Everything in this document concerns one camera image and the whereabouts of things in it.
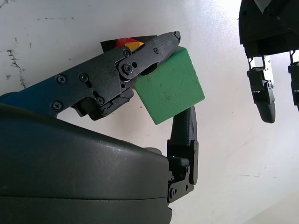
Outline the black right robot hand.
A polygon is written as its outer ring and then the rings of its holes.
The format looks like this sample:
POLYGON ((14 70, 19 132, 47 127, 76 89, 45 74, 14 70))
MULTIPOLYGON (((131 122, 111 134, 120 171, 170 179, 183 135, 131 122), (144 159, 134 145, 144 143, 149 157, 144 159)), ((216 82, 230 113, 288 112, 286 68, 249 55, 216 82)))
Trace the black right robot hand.
POLYGON ((127 103, 139 76, 168 61, 178 31, 136 50, 119 46, 0 97, 3 224, 168 224, 169 204, 198 178, 196 112, 174 116, 167 155, 57 119, 67 108, 99 120, 127 103))

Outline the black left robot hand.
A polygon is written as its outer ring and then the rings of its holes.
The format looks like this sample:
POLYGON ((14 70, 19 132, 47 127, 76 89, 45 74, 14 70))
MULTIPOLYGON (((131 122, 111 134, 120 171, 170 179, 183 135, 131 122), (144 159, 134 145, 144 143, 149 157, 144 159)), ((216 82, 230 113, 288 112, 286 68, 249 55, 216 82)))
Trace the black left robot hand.
POLYGON ((289 52, 293 103, 299 105, 299 2, 297 0, 243 0, 239 12, 240 44, 249 63, 247 76, 260 117, 274 123, 274 79, 271 55, 289 52))

